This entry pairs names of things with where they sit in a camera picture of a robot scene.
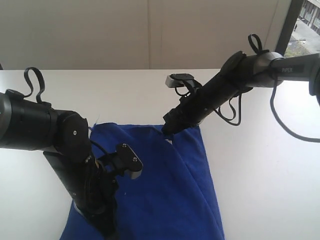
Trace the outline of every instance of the blue towel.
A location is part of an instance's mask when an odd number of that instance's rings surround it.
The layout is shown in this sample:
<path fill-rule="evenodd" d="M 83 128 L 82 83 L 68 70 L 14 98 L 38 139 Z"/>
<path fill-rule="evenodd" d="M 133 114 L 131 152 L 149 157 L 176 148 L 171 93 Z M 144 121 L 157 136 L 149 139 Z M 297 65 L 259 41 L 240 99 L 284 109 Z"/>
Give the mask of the blue towel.
<path fill-rule="evenodd" d="M 139 156 L 139 178 L 117 177 L 120 240 L 223 240 L 224 232 L 201 132 L 186 129 L 170 138 L 161 125 L 95 125 L 90 138 L 114 152 L 126 143 Z M 103 153 L 96 148 L 97 158 Z M 103 240 L 73 204 L 61 240 Z"/>

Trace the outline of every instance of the white wall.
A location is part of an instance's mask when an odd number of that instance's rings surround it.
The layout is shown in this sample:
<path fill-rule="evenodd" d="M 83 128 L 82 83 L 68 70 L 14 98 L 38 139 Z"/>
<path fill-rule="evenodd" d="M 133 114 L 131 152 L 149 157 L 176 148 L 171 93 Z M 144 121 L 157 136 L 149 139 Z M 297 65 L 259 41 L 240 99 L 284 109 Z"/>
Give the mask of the white wall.
<path fill-rule="evenodd" d="M 179 102 L 166 75 L 183 70 L 43 71 L 44 101 L 95 122 L 162 124 Z M 205 83 L 216 70 L 188 70 Z M 0 71 L 0 92 L 24 93 L 22 71 Z M 320 236 L 319 145 L 294 139 L 274 120 L 271 89 L 243 96 L 242 124 L 215 114 L 201 131 L 228 240 L 317 240 Z M 320 137 L 320 111 L 308 84 L 283 83 L 275 100 L 294 131 Z M 228 114 L 228 108 L 222 109 Z M 0 149 L 0 239 L 57 240 L 70 197 L 40 152 Z"/>
<path fill-rule="evenodd" d="M 0 7 L 4 69 L 212 69 L 274 50 L 290 0 L 8 0 Z"/>

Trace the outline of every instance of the blue cloth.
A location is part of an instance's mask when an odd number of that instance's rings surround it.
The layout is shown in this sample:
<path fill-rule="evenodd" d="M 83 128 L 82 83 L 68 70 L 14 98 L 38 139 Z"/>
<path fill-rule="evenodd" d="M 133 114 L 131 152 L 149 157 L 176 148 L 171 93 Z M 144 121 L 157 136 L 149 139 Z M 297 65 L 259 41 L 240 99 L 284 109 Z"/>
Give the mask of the blue cloth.
<path fill-rule="evenodd" d="M 171 137 L 160 125 L 95 125 L 90 138 L 108 152 L 126 143 L 139 156 L 139 178 L 117 177 L 121 240 L 223 240 L 224 232 L 205 147 L 198 127 Z M 93 146 L 96 157 L 102 152 Z M 73 204 L 61 240 L 103 240 Z"/>

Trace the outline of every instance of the white table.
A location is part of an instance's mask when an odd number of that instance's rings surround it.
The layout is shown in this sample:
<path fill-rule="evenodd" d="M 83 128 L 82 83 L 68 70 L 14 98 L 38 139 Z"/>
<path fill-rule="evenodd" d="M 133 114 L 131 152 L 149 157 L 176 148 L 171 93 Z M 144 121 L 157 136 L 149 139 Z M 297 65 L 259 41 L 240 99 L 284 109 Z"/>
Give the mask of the white table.
<path fill-rule="evenodd" d="M 162 124 L 179 102 L 165 85 L 166 76 L 177 72 L 205 83 L 217 70 L 44 70 L 42 99 L 78 112 L 90 125 Z M 7 88 L 29 92 L 23 71 L 0 71 L 0 92 Z M 284 132 L 271 114 L 270 95 L 271 89 L 257 88 L 243 96 L 239 127 L 214 113 L 201 124 L 225 236 L 317 240 L 320 145 Z M 307 83 L 282 84 L 275 105 L 294 131 L 320 137 L 320 109 Z M 42 153 L 0 149 L 0 156 L 0 238 L 59 239 L 71 198 Z"/>

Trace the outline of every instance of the white tabletop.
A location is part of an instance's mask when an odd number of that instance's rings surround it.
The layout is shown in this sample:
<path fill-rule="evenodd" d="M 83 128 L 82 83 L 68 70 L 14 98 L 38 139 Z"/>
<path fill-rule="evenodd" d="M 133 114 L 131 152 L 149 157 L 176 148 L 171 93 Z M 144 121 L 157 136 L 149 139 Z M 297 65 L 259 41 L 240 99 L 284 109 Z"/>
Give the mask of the white tabletop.
<path fill-rule="evenodd" d="M 179 103 L 166 76 L 184 72 L 204 84 L 218 70 L 44 70 L 42 99 L 55 109 L 78 112 L 90 125 L 163 124 L 162 116 Z M 0 71 L 0 92 L 6 89 L 29 92 L 23 71 Z M 283 83 L 276 109 L 294 131 L 320 137 L 319 105 L 308 92 L 305 82 Z M 225 236 L 316 240 L 320 148 L 282 130 L 272 116 L 270 95 L 271 89 L 257 88 L 243 96 L 239 127 L 214 113 L 200 126 Z M 227 106 L 223 112 L 230 114 Z M 71 198 L 42 153 L 0 149 L 0 156 L 0 238 L 59 239 Z"/>

